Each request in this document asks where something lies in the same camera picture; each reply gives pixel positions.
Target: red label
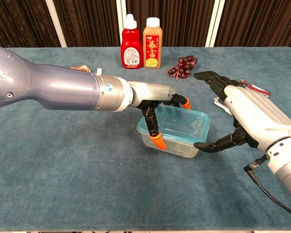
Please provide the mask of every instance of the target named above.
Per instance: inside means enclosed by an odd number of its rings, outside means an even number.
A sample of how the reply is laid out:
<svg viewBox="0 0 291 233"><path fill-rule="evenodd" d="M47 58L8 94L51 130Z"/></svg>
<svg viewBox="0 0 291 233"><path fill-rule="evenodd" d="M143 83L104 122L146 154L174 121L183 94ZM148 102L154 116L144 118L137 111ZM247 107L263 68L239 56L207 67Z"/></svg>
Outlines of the red label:
<svg viewBox="0 0 291 233"><path fill-rule="evenodd" d="M159 58L159 36L146 35L145 36L145 64L147 67L156 67Z"/></svg>

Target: sauce bottle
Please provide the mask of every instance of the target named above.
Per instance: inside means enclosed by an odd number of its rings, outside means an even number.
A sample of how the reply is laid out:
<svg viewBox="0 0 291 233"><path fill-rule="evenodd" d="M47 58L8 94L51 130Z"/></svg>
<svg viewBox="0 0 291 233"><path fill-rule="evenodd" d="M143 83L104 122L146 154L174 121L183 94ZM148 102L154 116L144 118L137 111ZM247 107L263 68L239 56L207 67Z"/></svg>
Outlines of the sauce bottle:
<svg viewBox="0 0 291 233"><path fill-rule="evenodd" d="M121 60L126 69L138 69L143 65L140 31L132 14L128 14L122 32Z"/></svg>
<svg viewBox="0 0 291 233"><path fill-rule="evenodd" d="M144 67L158 69L161 67L162 36L160 19L150 17L146 19L146 27L143 33Z"/></svg>

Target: grapes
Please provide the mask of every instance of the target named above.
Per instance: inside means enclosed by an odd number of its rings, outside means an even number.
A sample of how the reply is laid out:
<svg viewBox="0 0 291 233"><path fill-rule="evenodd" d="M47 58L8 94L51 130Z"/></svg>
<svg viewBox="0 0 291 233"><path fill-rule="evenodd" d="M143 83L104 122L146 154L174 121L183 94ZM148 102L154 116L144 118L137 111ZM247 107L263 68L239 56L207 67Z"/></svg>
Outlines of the grapes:
<svg viewBox="0 0 291 233"><path fill-rule="evenodd" d="M176 80L179 78L185 79L191 74L191 71L196 65L198 59L193 55L178 58L178 65L172 67L167 71L167 75L174 77Z"/></svg>

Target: teal fabric surface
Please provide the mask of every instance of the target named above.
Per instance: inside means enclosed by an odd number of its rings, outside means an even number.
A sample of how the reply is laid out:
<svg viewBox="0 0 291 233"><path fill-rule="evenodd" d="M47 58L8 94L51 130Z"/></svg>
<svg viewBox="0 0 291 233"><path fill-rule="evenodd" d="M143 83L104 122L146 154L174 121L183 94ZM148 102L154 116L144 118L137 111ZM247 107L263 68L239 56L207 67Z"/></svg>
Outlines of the teal fabric surface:
<svg viewBox="0 0 291 233"><path fill-rule="evenodd" d="M126 80L166 84L210 117L207 141L234 131L213 104L209 86L165 73L178 57L273 92L291 118L291 48L163 48L160 69L127 70L119 48L14 48L35 63L86 64ZM121 113L50 111L33 100L0 109L0 231L291 229L291 215L243 171L263 152L248 145L193 159L146 147L139 109ZM291 208L267 165L255 170L265 188Z"/></svg>

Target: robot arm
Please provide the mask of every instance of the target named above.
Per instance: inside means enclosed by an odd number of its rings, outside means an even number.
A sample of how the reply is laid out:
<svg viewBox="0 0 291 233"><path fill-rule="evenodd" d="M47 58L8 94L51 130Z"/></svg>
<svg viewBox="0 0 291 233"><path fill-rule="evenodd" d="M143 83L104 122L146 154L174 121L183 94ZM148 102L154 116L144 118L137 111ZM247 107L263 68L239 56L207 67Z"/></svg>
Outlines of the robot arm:
<svg viewBox="0 0 291 233"><path fill-rule="evenodd" d="M170 86L35 64L0 47L0 108L29 99L51 110L119 112L137 107L146 118L151 139L160 149L166 145L155 116L157 105L189 107L188 99Z"/></svg>
<svg viewBox="0 0 291 233"><path fill-rule="evenodd" d="M235 80L213 71L196 73L194 77L208 83L224 101L234 116L236 128L233 134L215 143L194 146L205 152L217 152L248 143L265 151L270 159L269 169L291 194L291 120L267 97L244 88Z"/></svg>

